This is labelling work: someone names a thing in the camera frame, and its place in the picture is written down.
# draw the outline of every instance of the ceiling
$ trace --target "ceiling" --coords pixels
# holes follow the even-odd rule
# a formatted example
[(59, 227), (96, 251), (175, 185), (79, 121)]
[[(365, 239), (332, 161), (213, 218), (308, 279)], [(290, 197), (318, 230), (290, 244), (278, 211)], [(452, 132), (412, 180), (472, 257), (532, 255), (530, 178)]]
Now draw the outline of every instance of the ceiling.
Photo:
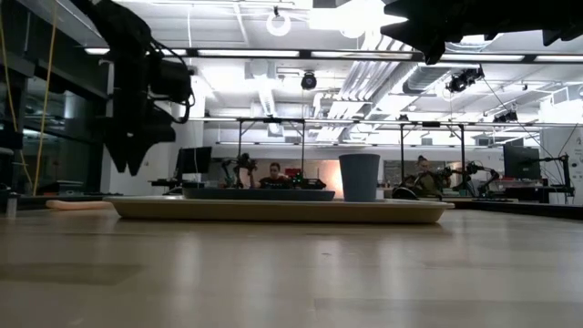
[[(18, 0), (36, 14), (49, 20), (50, 2), (46, 0)], [(69, 0), (59, 0), (58, 28), (75, 38), (82, 46), (107, 46), (96, 32), (95, 28)], [(122, 5), (131, 9), (143, 18), (152, 29), (153, 36), (169, 47), (217, 47), (217, 48), (307, 48), (307, 49), (362, 49), (368, 46), (364, 36), (359, 38), (345, 37), (338, 30), (310, 29), (308, 23), (312, 1), (295, 2), (293, 9), (282, 5), (280, 11), (291, 17), (291, 29), (285, 36), (274, 36), (266, 28), (266, 21), (272, 7), (257, 7), (251, 1), (229, 3), (225, 1), (195, 2), (195, 5), (153, 5), (147, 0), (125, 1)], [(392, 48), (394, 43), (389, 40), (382, 49)], [(405, 46), (395, 50), (407, 50)], [(542, 46), (542, 36), (539, 31), (505, 34), (483, 49), (484, 52), (583, 52), (583, 38), (571, 42), (556, 42), (550, 47)], [(191, 59), (189, 64), (197, 67), (199, 77), (206, 84), (206, 109), (213, 116), (228, 116), (235, 109), (252, 108), (253, 104), (261, 103), (257, 88), (245, 78), (245, 63), (242, 59)], [(380, 79), (375, 85), (373, 96), (361, 99), (370, 101), (373, 107), (383, 96), (400, 90), (398, 72), (404, 64), (394, 63), (392, 67), (364, 66), (358, 62), (326, 61), (326, 60), (274, 60), (277, 67), (276, 84), (271, 89), (275, 108), (292, 108), (297, 104), (297, 112), (286, 112), (287, 115), (305, 115), (303, 105), (311, 106), (318, 93), (329, 91), (333, 94), (347, 88), (346, 79), (355, 72), (361, 74), (363, 83), (366, 79)], [(375, 75), (380, 69), (386, 69), (386, 75)], [(389, 116), (381, 119), (394, 119), (396, 114), (403, 112), (423, 119), (443, 118), (456, 113), (457, 117), (466, 114), (466, 120), (477, 120), (488, 110), (499, 108), (500, 101), (516, 101), (518, 110), (524, 114), (536, 114), (541, 98), (547, 97), (549, 90), (556, 90), (563, 82), (583, 81), (583, 66), (551, 66), (551, 65), (494, 65), (484, 64), (486, 80), (495, 92), (485, 83), (470, 87), (461, 96), (448, 101), (434, 91), (434, 86), (427, 89), (423, 97), (407, 95), (406, 106), (400, 107)], [(314, 71), (318, 78), (318, 87), (312, 91), (300, 88), (304, 71)], [(391, 98), (389, 104), (402, 104), (399, 98)], [(414, 106), (414, 112), (408, 108)]]

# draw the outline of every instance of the table surface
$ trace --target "table surface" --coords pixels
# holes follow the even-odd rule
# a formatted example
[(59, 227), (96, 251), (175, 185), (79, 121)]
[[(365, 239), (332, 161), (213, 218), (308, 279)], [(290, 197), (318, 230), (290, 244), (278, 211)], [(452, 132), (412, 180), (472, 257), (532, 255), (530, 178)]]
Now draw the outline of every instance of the table surface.
[(3, 327), (581, 327), (583, 225), (0, 218)]

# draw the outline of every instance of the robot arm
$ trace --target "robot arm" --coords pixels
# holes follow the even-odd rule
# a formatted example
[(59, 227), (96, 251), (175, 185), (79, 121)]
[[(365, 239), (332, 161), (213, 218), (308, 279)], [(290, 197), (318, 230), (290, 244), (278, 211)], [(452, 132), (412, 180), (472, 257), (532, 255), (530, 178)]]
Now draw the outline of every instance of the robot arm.
[[(118, 171), (128, 166), (135, 176), (151, 146), (176, 140), (171, 124), (188, 121), (194, 101), (189, 69), (183, 60), (163, 60), (162, 49), (166, 47), (153, 39), (148, 24), (126, 7), (111, 0), (71, 2), (109, 45), (106, 57), (115, 68), (113, 117), (100, 119), (98, 126)], [(186, 107), (186, 114), (176, 120), (158, 108), (155, 100), (179, 103)]]

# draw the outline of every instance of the security camera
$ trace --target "security camera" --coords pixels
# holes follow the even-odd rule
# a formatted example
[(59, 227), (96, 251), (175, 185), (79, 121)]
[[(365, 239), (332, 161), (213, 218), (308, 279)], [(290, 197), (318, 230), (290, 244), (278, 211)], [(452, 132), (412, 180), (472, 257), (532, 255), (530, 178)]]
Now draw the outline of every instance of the security camera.
[(318, 80), (316, 80), (316, 76), (313, 72), (305, 72), (303, 74), (302, 79), (302, 89), (304, 90), (312, 90), (318, 84)]

